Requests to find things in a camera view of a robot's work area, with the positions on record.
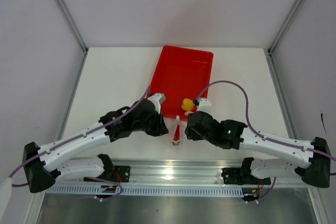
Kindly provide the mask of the yellow bell pepper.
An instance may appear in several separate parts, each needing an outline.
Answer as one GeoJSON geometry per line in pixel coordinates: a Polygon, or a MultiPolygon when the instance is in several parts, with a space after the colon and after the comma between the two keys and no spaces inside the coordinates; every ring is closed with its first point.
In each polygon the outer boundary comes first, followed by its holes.
{"type": "Polygon", "coordinates": [[[191,99],[183,99],[181,109],[184,111],[192,111],[194,109],[194,102],[191,99]]]}

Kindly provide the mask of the red chili pepper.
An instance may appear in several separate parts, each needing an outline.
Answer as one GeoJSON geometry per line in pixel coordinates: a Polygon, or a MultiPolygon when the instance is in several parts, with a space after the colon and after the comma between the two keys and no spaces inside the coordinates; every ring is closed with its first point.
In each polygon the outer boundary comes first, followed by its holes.
{"type": "Polygon", "coordinates": [[[180,137],[180,126],[177,125],[176,129],[175,129],[175,132],[174,132],[174,135],[173,135],[172,144],[174,146],[178,146],[180,144],[180,140],[181,140],[181,137],[180,137]]]}

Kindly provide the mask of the clear zip top bag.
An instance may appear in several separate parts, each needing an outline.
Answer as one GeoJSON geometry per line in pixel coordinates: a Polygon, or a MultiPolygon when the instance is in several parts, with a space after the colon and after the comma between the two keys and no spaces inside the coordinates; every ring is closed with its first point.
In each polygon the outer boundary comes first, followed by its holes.
{"type": "Polygon", "coordinates": [[[168,139],[172,146],[180,146],[185,140],[184,130],[186,124],[181,120],[180,116],[176,116],[173,119],[166,119],[166,126],[169,131],[168,139]]]}

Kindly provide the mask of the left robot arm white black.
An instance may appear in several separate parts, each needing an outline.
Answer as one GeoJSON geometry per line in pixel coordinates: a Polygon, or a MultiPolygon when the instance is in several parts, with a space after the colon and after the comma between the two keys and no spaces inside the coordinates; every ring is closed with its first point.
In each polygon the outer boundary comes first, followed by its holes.
{"type": "Polygon", "coordinates": [[[167,134],[161,110],[164,100],[164,94],[156,93],[131,107],[108,112],[76,136],[41,146],[35,142],[26,144],[23,163],[29,191],[39,193],[57,181],[76,178],[110,181],[114,176],[114,165],[108,155],[99,154],[82,161],[73,158],[91,148],[127,138],[133,132],[144,132],[153,137],[167,134]]]}

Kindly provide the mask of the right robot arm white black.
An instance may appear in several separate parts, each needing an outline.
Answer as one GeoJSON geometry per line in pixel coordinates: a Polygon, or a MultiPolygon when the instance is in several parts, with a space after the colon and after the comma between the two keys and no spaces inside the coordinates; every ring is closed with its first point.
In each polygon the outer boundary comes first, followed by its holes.
{"type": "Polygon", "coordinates": [[[205,112],[188,115],[187,139],[206,140],[224,150],[246,150],[265,153],[271,159],[244,158],[238,175],[223,173],[226,184],[254,184],[270,178],[301,178],[314,187],[330,186],[331,154],[325,139],[295,140],[264,134],[243,122],[218,122],[205,112]]]}

